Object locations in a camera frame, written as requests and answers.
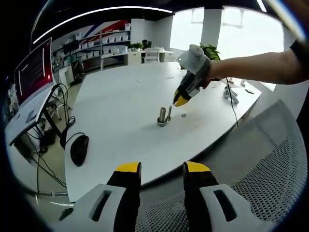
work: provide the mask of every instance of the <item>computer monitor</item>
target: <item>computer monitor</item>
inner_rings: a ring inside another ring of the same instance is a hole
[[[79,47],[79,41],[73,41],[71,43],[67,43],[63,45],[63,53],[67,54],[71,51],[74,51],[75,49],[78,49]]]
[[[143,44],[143,49],[147,49],[147,48],[151,47],[152,42],[151,41],[147,41],[147,40],[143,40],[142,44]]]
[[[35,97],[45,85],[53,81],[51,62],[52,38],[36,47],[14,71],[18,105]]]

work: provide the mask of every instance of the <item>potted plant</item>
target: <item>potted plant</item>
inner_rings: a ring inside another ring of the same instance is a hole
[[[131,43],[129,43],[129,44],[127,45],[127,50],[128,50],[128,52],[132,52],[132,49],[133,49],[133,45],[132,45]]]
[[[208,46],[204,46],[203,44],[199,43],[200,47],[203,49],[204,54],[211,60],[211,61],[218,61],[220,60],[219,53],[215,46],[209,44]]]
[[[143,48],[143,44],[142,43],[134,43],[133,47],[134,47],[134,51],[139,52]]]

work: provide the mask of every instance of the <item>office chair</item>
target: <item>office chair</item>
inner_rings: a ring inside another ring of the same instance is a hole
[[[147,48],[145,57],[143,57],[144,63],[159,63],[159,48]]]

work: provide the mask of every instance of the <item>computer mouse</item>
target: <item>computer mouse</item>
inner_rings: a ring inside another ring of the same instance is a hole
[[[81,135],[78,138],[76,138],[71,145],[70,149],[71,159],[73,163],[78,167],[80,167],[83,164],[86,158],[88,142],[89,137],[86,135]]]

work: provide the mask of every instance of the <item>bolt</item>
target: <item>bolt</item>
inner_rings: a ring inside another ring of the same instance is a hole
[[[169,106],[169,114],[168,116],[166,117],[168,121],[170,121],[172,119],[172,117],[170,116],[170,113],[172,112],[172,106],[170,105]]]
[[[161,107],[161,109],[160,109],[160,117],[159,117],[160,122],[164,122],[165,113],[166,113],[166,109],[164,107]]]
[[[166,109],[164,107],[161,107],[160,117],[158,117],[158,119],[157,119],[158,125],[161,126],[161,127],[166,125],[165,112],[166,112]]]

